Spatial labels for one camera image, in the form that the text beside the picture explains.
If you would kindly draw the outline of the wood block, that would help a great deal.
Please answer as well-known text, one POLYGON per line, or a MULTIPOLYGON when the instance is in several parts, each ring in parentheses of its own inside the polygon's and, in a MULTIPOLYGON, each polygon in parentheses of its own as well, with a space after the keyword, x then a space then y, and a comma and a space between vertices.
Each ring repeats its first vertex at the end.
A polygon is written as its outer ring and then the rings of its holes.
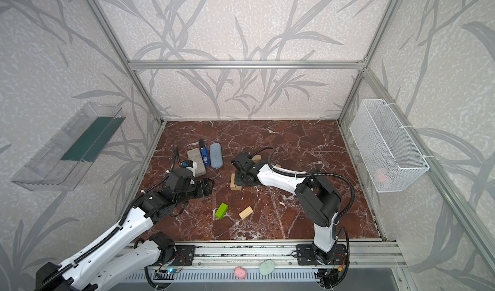
POLYGON ((258 155, 255 155, 255 156, 253 156, 253 157, 251 158, 251 160, 252 160, 253 162, 255 162, 255 163, 260 162, 260 161, 261 161, 261 159, 262 159, 262 158, 261 158, 261 155, 259 155, 259 154, 258 154, 258 155))
POLYGON ((241 190, 242 187, 241 186, 238 186, 236 183, 235 183, 235 173, 232 173, 231 175, 231 180, 230 180, 230 189, 231 190, 241 190))
POLYGON ((241 220, 245 220, 253 214, 253 209, 249 206, 246 207, 243 211, 241 211, 238 215, 241 220))

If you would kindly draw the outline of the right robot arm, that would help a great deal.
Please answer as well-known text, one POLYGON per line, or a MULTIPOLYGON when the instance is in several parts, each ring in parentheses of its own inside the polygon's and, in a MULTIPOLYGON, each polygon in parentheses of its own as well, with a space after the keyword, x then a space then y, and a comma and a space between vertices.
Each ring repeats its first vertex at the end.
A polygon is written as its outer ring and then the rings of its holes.
POLYGON ((340 210, 341 194, 328 180, 338 178, 353 188, 351 182, 338 174, 317 170, 296 172, 276 167, 265 160, 254 162, 252 155, 240 153, 231 161, 236 168, 234 182, 240 187, 263 185, 275 187, 297 197, 307 217, 313 222, 313 245, 318 252, 328 253, 336 242, 336 226, 348 210, 340 210))

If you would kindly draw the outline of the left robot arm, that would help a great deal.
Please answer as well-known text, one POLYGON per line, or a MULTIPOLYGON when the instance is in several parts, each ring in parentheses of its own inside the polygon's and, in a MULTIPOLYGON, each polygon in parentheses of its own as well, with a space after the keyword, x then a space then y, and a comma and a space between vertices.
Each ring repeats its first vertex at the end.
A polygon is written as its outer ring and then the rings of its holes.
POLYGON ((212 179, 195 178, 188 169, 170 171, 141 192, 115 225, 80 252, 58 265, 43 265, 36 273, 36 290, 108 290, 141 267, 173 261, 178 255, 175 243, 161 232, 124 256, 116 255, 176 207, 211 195, 213 187, 212 179))

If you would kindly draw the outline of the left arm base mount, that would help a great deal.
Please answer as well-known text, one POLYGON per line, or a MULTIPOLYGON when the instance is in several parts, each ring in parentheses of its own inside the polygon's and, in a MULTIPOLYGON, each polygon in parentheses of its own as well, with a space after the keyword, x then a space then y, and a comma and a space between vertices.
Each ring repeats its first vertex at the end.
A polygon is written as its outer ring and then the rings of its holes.
POLYGON ((195 250, 195 245, 175 245, 166 248, 162 263, 167 266, 190 267, 193 263, 195 250))

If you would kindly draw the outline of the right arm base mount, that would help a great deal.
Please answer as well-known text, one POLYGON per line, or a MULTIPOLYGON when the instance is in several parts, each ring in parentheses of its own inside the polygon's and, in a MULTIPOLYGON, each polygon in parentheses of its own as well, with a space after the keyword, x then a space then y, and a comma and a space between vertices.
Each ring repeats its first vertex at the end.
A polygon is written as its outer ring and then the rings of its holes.
POLYGON ((298 265, 341 266, 346 263, 348 250, 343 244, 336 244, 329 252, 324 252, 314 244, 300 244, 291 255, 297 259, 298 265))

